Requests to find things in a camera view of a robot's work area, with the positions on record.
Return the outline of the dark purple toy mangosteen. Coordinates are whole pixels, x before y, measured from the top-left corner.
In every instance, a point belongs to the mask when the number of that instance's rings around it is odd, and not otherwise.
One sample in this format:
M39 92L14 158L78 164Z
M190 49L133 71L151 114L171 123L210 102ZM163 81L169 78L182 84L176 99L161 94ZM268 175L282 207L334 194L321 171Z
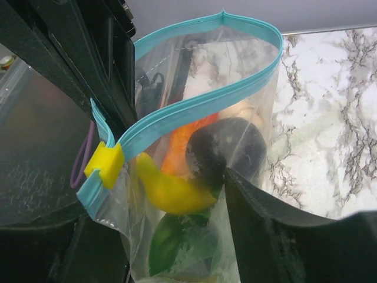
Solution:
M230 117L192 134L186 147L186 162L194 178L215 191L224 184L227 168L259 185L266 152L266 142L253 123Z

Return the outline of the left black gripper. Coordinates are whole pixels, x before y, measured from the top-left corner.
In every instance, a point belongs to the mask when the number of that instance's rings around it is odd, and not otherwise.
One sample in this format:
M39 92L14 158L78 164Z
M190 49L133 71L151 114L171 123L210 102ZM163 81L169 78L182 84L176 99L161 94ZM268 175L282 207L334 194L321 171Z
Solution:
M137 120L134 34L125 1L1 1L1 44L115 133Z

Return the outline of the green toy leafy vegetable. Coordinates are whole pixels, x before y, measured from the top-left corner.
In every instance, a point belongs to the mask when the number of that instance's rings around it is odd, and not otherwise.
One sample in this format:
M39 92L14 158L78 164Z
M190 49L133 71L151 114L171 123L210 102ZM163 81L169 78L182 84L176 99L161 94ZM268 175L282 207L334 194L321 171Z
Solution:
M209 276L219 257L219 233L210 216L210 209L186 215L166 213L152 235L150 276L189 280Z

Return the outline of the beige toy garlic bulb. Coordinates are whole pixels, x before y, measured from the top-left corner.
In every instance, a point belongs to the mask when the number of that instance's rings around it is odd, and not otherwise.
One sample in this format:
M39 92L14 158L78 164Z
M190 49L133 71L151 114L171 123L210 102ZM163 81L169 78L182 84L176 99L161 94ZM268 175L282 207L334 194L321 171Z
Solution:
M188 76L183 91L183 100L213 91L217 89L218 86L219 85L216 82L211 82L210 78L206 75L196 75L195 77ZM263 119L261 118L257 107L247 98L217 113L217 120L229 117L241 117L253 123L259 130L262 130L264 126Z

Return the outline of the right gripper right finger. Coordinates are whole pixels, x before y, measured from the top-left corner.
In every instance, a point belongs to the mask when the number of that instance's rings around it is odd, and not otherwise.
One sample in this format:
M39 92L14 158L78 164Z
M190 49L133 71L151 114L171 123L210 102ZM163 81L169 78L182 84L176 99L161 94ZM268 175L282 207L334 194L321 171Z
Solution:
M241 282L376 281L376 212L323 218L232 169L224 188Z

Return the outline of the orange red toy fruit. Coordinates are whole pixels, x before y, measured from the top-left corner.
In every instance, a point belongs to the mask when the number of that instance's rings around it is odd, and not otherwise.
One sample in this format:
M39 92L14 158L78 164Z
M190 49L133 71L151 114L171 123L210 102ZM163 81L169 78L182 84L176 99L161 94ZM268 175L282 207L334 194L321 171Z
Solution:
M214 113L172 131L168 149L161 165L161 171L173 176L185 176L189 174L186 162L186 147L189 139L196 130L214 123L217 118L218 113Z

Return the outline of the clear zip top bag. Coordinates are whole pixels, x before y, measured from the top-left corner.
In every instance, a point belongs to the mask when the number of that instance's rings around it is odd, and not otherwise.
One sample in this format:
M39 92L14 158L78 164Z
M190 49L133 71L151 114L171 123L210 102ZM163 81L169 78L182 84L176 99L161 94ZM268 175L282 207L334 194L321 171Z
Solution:
M135 42L137 122L101 142L77 196L120 233L134 282L239 282L227 169L258 185L267 161L283 38L226 12Z

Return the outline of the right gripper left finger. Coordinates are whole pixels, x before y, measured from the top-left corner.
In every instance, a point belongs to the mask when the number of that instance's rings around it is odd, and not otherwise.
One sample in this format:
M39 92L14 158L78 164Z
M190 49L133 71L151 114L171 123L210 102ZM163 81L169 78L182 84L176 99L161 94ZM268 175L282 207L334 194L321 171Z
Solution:
M1 226L1 282L128 282L121 236L78 203Z

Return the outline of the yellow toy banana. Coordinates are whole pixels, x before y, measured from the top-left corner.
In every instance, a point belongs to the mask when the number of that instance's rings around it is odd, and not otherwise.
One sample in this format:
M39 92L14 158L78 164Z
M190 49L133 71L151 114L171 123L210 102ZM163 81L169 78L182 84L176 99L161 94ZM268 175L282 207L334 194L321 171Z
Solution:
M156 208L174 215L197 213L217 202L201 183L163 173L145 152L136 158L136 171L148 200Z

